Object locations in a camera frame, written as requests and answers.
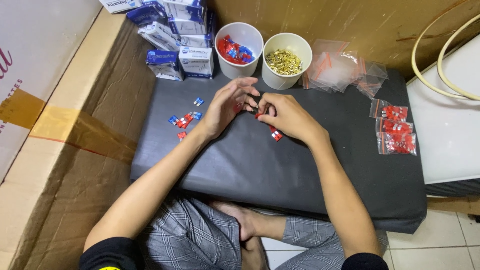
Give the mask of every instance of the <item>person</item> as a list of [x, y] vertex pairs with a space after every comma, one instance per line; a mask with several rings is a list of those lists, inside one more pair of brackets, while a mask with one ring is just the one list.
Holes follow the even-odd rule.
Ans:
[[[252, 86], [257, 81], [235, 79], [216, 92], [192, 131], [123, 192], [93, 227], [81, 270], [268, 269], [260, 237], [308, 248], [278, 269], [388, 269], [381, 258], [386, 233], [375, 231], [328, 132], [292, 96], [264, 93], [257, 104], [248, 95], [260, 96]], [[259, 121], [311, 150], [331, 223], [169, 194], [202, 148], [237, 113], [253, 107], [264, 113]]]

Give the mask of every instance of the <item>wooden wall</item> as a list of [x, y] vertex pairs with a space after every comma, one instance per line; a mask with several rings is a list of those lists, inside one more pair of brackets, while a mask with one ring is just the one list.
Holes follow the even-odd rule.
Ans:
[[[255, 26], [267, 41], [291, 32], [310, 44], [317, 38], [351, 42], [347, 50], [413, 76], [410, 66], [415, 37], [442, 10], [461, 0], [209, 0], [220, 25], [245, 22]], [[426, 33], [417, 53], [420, 70], [438, 57], [449, 33], [480, 13], [480, 1], [468, 0], [445, 14]], [[480, 32], [475, 23], [460, 34], [452, 47]]]

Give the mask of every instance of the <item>forearm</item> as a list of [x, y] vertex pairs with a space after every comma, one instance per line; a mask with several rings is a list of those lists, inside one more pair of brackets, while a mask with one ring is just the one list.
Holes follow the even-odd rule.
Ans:
[[135, 238], [207, 143], [207, 136], [197, 125], [170, 153], [123, 192], [92, 229], [84, 249], [111, 237]]
[[340, 238], [345, 257], [359, 252], [379, 255], [372, 220], [332, 145], [319, 139], [309, 148], [317, 164], [327, 213]]

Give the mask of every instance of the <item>black cushioned table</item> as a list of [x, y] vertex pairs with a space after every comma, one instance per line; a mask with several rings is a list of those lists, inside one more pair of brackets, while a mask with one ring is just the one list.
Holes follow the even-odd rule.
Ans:
[[[335, 152], [381, 230], [414, 233], [426, 216], [426, 196], [420, 161], [412, 155], [379, 155], [375, 119], [370, 118], [370, 99], [354, 86], [345, 93], [328, 94], [295, 85], [274, 90], [261, 78], [261, 62], [254, 86], [262, 92], [291, 94], [328, 132]], [[186, 78], [183, 82], [158, 79], [148, 116], [132, 163], [131, 179], [138, 179], [178, 143], [186, 130], [168, 122], [172, 115], [205, 113], [215, 92], [227, 84], [216, 66], [213, 80]], [[375, 98], [408, 106], [404, 78], [388, 70], [389, 80]], [[200, 107], [197, 97], [205, 100]], [[411, 114], [408, 122], [413, 122]], [[192, 162], [178, 188], [312, 217], [326, 214], [319, 176], [313, 157], [301, 142], [285, 136], [276, 142], [266, 124], [241, 112], [225, 132]]]

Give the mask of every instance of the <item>gray plaid shorts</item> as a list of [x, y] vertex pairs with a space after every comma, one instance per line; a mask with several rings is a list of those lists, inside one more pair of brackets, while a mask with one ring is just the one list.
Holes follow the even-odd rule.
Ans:
[[[383, 252], [386, 232], [377, 232]], [[169, 196], [137, 237], [147, 270], [241, 270], [239, 225], [194, 198]], [[282, 242], [308, 248], [277, 270], [341, 269], [340, 240], [329, 222], [287, 217]]]

